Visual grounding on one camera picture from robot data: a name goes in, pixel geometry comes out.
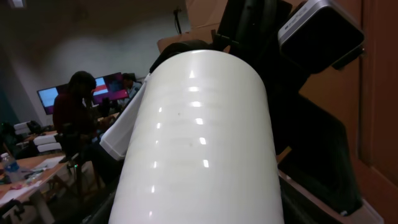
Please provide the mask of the white plastic cup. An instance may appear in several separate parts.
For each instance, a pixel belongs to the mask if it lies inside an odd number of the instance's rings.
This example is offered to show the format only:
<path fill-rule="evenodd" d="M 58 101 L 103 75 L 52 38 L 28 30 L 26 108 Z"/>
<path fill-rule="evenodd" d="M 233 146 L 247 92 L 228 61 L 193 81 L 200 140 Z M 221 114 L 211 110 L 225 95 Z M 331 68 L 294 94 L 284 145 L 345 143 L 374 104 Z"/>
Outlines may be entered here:
<path fill-rule="evenodd" d="M 195 50 L 150 75 L 110 223 L 282 223 L 267 94 L 233 55 Z"/>

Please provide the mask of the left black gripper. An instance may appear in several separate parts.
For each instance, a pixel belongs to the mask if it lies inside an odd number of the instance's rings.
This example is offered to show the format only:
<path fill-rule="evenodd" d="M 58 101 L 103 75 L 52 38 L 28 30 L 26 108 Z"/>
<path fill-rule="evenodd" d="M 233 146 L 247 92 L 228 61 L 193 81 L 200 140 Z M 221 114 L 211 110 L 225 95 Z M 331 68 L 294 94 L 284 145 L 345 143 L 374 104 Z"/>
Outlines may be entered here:
<path fill-rule="evenodd" d="M 349 159 L 344 124 L 300 94 L 310 76 L 282 55 L 277 34 L 293 13 L 286 1 L 229 0 L 217 31 L 217 48 L 252 66 L 268 97 L 275 151 L 290 147 L 282 172 L 342 216 L 362 206 Z"/>

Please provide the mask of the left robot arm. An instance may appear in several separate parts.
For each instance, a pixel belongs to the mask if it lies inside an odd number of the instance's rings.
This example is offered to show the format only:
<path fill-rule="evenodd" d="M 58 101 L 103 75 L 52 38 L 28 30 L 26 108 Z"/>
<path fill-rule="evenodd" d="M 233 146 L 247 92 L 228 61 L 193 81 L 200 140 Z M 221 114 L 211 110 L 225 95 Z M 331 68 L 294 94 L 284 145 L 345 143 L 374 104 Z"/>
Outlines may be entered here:
<path fill-rule="evenodd" d="M 110 222 L 282 223 L 281 172 L 341 216 L 362 206 L 344 125 L 300 93 L 365 36 L 334 1 L 228 1 L 212 43 L 170 44 L 100 144 L 123 159 Z"/>

